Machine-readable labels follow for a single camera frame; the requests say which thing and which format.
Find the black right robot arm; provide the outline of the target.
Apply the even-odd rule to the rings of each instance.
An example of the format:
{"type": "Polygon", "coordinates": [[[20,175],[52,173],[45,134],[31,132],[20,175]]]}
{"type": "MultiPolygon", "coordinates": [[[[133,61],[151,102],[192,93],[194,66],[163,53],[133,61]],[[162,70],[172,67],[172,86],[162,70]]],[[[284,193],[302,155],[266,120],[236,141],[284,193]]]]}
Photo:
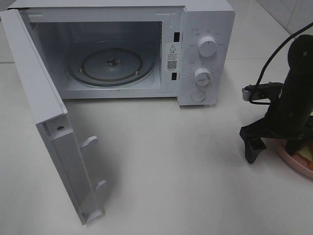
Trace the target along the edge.
{"type": "Polygon", "coordinates": [[[273,82],[242,89],[243,100],[269,99],[265,116],[240,129],[245,158],[255,162],[266,148],[263,138],[286,140],[285,151],[294,155],[313,140],[313,37],[301,35],[288,51],[289,72],[284,83],[273,82]]]}

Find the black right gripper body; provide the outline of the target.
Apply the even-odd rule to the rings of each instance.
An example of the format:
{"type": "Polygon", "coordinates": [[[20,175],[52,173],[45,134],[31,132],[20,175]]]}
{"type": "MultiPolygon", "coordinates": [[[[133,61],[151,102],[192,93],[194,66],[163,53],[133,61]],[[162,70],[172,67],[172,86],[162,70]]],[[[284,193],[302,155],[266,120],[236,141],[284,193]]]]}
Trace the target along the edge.
{"type": "Polygon", "coordinates": [[[287,76],[281,92],[270,101],[265,116],[240,130],[243,138],[293,140],[304,132],[313,135],[310,114],[313,109],[313,77],[287,76]]]}

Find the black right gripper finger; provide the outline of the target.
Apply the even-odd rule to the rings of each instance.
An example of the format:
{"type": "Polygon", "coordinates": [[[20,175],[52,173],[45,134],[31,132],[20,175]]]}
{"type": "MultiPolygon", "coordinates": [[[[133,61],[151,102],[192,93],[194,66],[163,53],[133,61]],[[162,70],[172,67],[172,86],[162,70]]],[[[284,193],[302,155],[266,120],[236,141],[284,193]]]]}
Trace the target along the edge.
{"type": "Polygon", "coordinates": [[[243,138],[245,144],[245,159],[253,164],[258,155],[267,147],[261,138],[243,138]]]}
{"type": "Polygon", "coordinates": [[[307,145],[308,142],[309,142],[309,132],[306,131],[296,139],[288,140],[285,146],[285,150],[289,155],[294,155],[301,148],[307,145]]]}

